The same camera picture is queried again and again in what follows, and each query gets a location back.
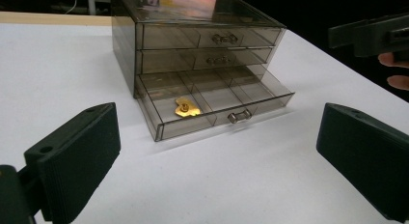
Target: gold key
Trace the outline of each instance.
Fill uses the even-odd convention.
[[[179,97],[176,99],[178,105],[175,113],[181,117],[200,115],[201,110],[189,99]]]

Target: metal drawer pull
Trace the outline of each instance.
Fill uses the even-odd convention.
[[[226,37],[222,37],[222,36],[220,36],[220,35],[218,35],[218,34],[215,34],[215,35],[213,35],[212,40],[213,40],[216,44],[221,44],[221,43],[223,43],[223,42],[229,42],[229,43],[231,43],[231,44],[235,44],[235,43],[237,43],[238,38],[237,38],[235,35],[233,35],[233,34],[230,34],[230,35],[228,35],[228,36],[226,36]]]
[[[241,113],[237,113],[237,114],[231,113],[228,116],[228,119],[230,120],[230,122],[232,122],[232,124],[235,124],[235,123],[237,123],[238,121],[241,121],[241,120],[250,120],[252,118],[252,116],[253,116],[252,113],[250,113],[250,111],[248,109],[245,109]]]
[[[231,60],[228,58],[228,56],[223,56],[220,58],[207,58],[205,60],[209,65],[219,65],[219,64],[227,64],[229,63]]]

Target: plastic drawer organizer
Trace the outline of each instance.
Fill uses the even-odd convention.
[[[111,0],[113,45],[155,141],[286,106],[286,27],[241,0]]]

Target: white tabletop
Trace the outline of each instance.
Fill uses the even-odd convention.
[[[0,24],[1,164],[21,169],[76,114],[117,104],[121,153],[74,223],[397,223],[315,144],[325,102],[409,133],[404,100],[286,31],[269,70],[296,93],[287,108],[154,142],[111,38],[109,26]]]

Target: open drawer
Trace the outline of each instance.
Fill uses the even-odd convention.
[[[262,65],[140,74],[135,85],[155,141],[248,120],[293,96]]]

